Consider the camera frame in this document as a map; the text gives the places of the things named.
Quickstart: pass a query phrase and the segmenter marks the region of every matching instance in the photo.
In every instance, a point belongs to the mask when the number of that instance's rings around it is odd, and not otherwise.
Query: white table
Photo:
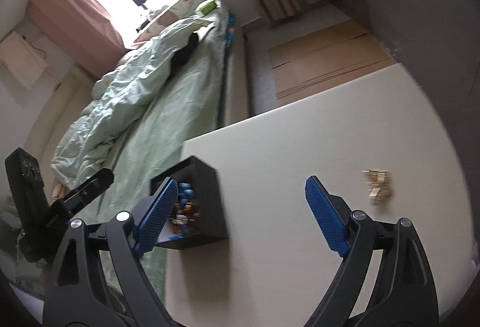
[[[190,155],[218,170],[230,240],[169,250],[166,308],[187,326],[305,323],[341,261],[305,201],[312,174],[374,220],[413,221],[440,313],[470,284],[463,174],[440,119],[402,65],[187,141],[183,157]],[[388,203],[369,204],[368,168],[391,171]],[[379,257],[375,252],[354,313],[368,302]]]

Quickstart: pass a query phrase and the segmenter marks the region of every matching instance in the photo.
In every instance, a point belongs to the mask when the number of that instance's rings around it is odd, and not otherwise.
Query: open black container
[[[227,225],[223,214],[217,171],[195,156],[191,156],[150,181],[150,195],[153,195],[166,177],[177,183],[191,184],[198,204],[198,232],[187,237],[170,240],[173,235],[170,220],[165,224],[157,239],[157,247],[181,250],[228,239]]]

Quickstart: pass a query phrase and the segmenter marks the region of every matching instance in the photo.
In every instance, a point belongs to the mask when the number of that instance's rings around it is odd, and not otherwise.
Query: crumpled comforter
[[[73,189],[100,170],[114,140],[160,93],[175,52],[188,44],[191,33],[214,19],[192,16],[175,22],[95,83],[93,101],[55,150],[51,167],[59,182]]]

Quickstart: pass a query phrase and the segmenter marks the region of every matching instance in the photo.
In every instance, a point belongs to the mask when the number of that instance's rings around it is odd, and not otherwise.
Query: blue textured fingertip
[[[320,185],[312,177],[305,183],[305,198],[330,249],[336,251],[341,257],[346,256],[350,251],[346,241],[347,228]]]
[[[177,196],[177,182],[171,179],[138,224],[137,241],[133,247],[137,258],[141,258],[144,253],[153,250],[158,235],[177,202]]]

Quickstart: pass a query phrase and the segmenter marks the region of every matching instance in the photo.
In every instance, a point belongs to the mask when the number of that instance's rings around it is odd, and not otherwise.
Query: silver screw
[[[118,221],[126,221],[130,217],[130,213],[128,212],[120,212],[117,214],[117,220]]]
[[[406,226],[407,228],[409,226],[412,226],[412,222],[406,217],[400,219],[400,224],[402,224],[403,226]]]
[[[362,211],[354,211],[352,213],[352,216],[355,220],[362,221],[362,220],[365,220],[367,215],[365,214],[365,212],[362,212]]]
[[[79,226],[82,225],[82,221],[79,219],[79,218],[76,218],[75,220],[73,220],[71,223],[70,223],[70,226],[72,228],[78,228]]]

